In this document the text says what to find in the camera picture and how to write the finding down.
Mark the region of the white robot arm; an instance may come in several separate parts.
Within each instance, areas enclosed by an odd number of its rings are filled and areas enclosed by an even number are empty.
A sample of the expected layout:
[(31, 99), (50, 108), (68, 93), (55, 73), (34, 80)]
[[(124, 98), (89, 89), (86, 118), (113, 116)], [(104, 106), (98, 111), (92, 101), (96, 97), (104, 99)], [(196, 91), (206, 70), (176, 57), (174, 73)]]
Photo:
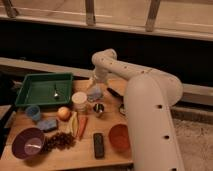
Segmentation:
[(170, 113), (183, 95), (176, 76), (155, 68), (119, 61), (113, 49), (92, 55), (93, 81), (107, 74), (127, 81), (124, 108), (134, 171), (185, 171)]

